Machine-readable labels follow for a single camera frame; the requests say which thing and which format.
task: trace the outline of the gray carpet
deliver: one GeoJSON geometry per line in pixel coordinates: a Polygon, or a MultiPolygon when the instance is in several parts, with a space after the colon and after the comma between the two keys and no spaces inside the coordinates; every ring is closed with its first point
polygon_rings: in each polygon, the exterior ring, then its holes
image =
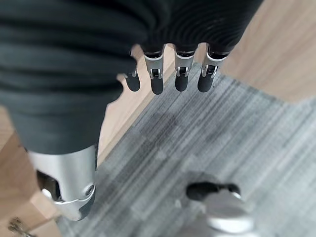
{"type": "Polygon", "coordinates": [[[196,180],[235,182],[264,237],[316,236],[316,101],[289,105],[229,77],[170,79],[98,168],[91,214],[64,237],[172,237],[197,213],[196,180]]]}

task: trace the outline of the metal hinge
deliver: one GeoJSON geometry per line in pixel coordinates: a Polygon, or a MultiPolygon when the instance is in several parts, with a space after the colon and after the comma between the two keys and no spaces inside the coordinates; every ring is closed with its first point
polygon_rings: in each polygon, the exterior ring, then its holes
{"type": "Polygon", "coordinates": [[[18,236],[20,236],[20,237],[36,237],[35,235],[32,235],[32,234],[27,232],[23,222],[17,217],[13,218],[9,222],[8,229],[10,231],[18,234],[18,236]]]}

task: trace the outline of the robotic hand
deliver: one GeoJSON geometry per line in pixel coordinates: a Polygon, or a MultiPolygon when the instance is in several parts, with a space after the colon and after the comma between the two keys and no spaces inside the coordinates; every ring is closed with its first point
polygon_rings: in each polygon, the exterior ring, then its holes
{"type": "Polygon", "coordinates": [[[117,74],[140,88],[132,46],[141,45],[152,90],[161,94],[164,45],[175,45],[175,85],[183,91],[196,48],[207,43],[197,84],[207,92],[261,1],[1,1],[0,103],[43,193],[65,216],[81,220],[93,204],[101,125],[122,93],[117,74]]]}

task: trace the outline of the silver metal joint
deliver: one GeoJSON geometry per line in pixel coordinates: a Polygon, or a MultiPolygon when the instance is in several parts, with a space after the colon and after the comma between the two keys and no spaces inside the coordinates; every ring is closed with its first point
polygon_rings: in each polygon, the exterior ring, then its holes
{"type": "Polygon", "coordinates": [[[177,54],[177,50],[174,50],[174,69],[176,70],[176,76],[180,76],[180,69],[185,68],[185,77],[189,75],[192,67],[194,54],[189,57],[183,57],[177,54]]]}
{"type": "Polygon", "coordinates": [[[211,74],[211,78],[214,78],[226,58],[227,57],[223,57],[221,59],[212,58],[208,54],[208,50],[206,50],[205,57],[202,62],[202,77],[206,77],[207,74],[211,74]]]}
{"type": "Polygon", "coordinates": [[[28,154],[43,194],[70,220],[83,219],[95,197],[95,146],[62,155],[28,154]]]}
{"type": "Polygon", "coordinates": [[[147,66],[147,71],[149,73],[150,79],[155,77],[162,79],[163,74],[163,51],[162,55],[158,58],[150,58],[145,55],[145,62],[147,66]]]}

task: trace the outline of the black fingertip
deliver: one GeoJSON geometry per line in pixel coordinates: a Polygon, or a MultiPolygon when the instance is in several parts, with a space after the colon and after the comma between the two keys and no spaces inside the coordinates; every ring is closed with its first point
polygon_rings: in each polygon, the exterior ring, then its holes
{"type": "Polygon", "coordinates": [[[127,78],[126,78],[126,83],[127,83],[127,86],[128,88],[131,90],[131,91],[138,91],[139,88],[140,88],[140,81],[139,81],[139,77],[138,75],[136,74],[135,77],[133,77],[132,74],[128,74],[127,78]]]}
{"type": "Polygon", "coordinates": [[[199,75],[197,88],[200,92],[208,92],[213,84],[213,78],[210,75],[206,75],[205,77],[202,74],[199,75]]]}
{"type": "Polygon", "coordinates": [[[160,95],[163,92],[163,80],[154,78],[151,79],[152,91],[156,95],[160,95]]]}
{"type": "Polygon", "coordinates": [[[184,74],[180,74],[180,76],[176,76],[176,89],[178,91],[184,91],[188,86],[188,77],[185,77],[184,74]]]}

